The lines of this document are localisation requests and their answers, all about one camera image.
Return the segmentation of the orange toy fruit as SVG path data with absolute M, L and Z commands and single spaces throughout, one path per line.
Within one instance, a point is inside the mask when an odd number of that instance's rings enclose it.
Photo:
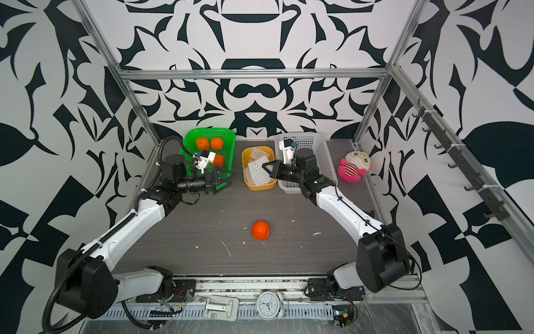
M 210 150 L 210 142 L 207 138 L 199 138 L 196 140 L 196 147 L 199 151 Z

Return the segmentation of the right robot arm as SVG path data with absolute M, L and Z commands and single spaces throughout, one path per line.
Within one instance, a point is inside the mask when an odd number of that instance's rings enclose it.
M 319 172 L 312 150 L 297 150 L 290 163 L 275 160 L 262 168 L 271 178 L 298 184 L 303 196 L 331 215 L 356 243 L 357 260 L 329 272 L 331 289 L 366 287 L 379 292 L 409 273 L 410 257 L 401 230 L 350 202 L 333 180 Z

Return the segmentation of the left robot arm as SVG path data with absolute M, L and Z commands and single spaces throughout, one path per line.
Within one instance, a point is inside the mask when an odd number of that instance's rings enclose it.
M 116 303 L 138 296 L 167 300 L 173 296 L 172 272 L 151 266 L 129 274 L 113 275 L 120 259 L 154 225 L 182 202 L 186 193 L 215 194 L 230 185 L 234 171 L 215 166 L 203 174 L 188 172 L 193 163 L 175 154 L 158 164 L 158 171 L 143 189 L 134 208 L 117 224 L 80 250 L 60 255 L 56 286 L 46 311 L 65 306 L 83 317 L 96 319 Z

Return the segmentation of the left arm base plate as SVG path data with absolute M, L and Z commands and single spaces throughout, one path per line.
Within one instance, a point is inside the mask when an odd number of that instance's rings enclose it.
M 156 303 L 165 300 L 168 303 L 183 303 L 190 301 L 196 295 L 194 279 L 174 278 L 170 285 L 155 294 L 145 294 L 136 297 L 137 303 Z

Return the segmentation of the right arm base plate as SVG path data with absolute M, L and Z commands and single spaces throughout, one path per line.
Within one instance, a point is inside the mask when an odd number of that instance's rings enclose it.
M 333 278 L 309 278 L 303 294 L 311 301 L 363 301 L 364 286 L 342 289 Z

